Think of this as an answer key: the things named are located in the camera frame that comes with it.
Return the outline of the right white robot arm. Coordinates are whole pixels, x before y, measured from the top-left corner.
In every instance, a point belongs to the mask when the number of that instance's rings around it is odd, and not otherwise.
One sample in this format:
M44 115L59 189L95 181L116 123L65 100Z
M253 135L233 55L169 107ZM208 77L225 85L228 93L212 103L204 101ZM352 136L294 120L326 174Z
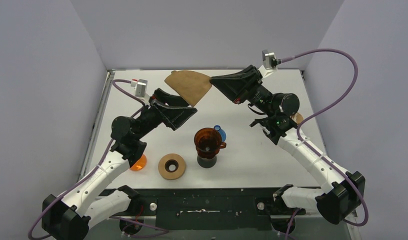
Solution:
M245 101L257 107L264 118L260 125L264 135L289 153L316 180L319 188L287 184L273 194L277 205L289 209L317 211L331 224L339 224L363 203L366 180L356 171L337 165L306 137L291 118L300 107L294 93L272 93L263 86L264 76L253 65L228 75L213 76L210 83L234 104Z

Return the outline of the brown paper coffee filter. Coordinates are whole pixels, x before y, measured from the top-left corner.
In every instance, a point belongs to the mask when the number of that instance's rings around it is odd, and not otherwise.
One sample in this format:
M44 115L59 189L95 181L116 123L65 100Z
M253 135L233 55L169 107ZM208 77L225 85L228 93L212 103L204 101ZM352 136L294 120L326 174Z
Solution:
M211 77L192 70L172 71L164 82L194 107L211 89Z

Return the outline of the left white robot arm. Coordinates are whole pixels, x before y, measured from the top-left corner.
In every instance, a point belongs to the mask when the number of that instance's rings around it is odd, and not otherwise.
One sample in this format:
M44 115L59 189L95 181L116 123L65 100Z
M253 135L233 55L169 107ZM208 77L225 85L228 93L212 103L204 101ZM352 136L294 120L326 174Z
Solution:
M127 185L108 196L97 197L119 175L130 169L143 155L147 144L141 139L160 124L180 128L197 109L180 96L156 89L138 117L118 116L111 124L110 143L103 157L74 187L59 196L49 195L42 204L42 229L56 240L83 240L89 230L113 215L133 215L140 208L138 193Z

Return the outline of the orange coffee filter box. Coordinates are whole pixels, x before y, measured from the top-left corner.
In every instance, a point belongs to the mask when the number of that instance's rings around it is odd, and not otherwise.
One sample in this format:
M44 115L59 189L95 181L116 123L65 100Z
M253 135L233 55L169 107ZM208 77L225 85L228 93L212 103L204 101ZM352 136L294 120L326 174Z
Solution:
M299 112L295 113L294 115L291 115L290 118L291 118L297 125L300 125L300 124L304 121L303 116L302 116Z

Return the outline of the amber plastic coffee dripper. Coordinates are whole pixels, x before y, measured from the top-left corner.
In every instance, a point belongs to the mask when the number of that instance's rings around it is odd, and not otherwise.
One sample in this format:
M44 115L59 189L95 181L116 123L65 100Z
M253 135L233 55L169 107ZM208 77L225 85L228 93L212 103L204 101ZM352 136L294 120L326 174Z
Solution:
M193 142L197 155L203 159L213 159L220 152L220 149L224 149L227 146L222 140L221 134L210 127L197 131Z

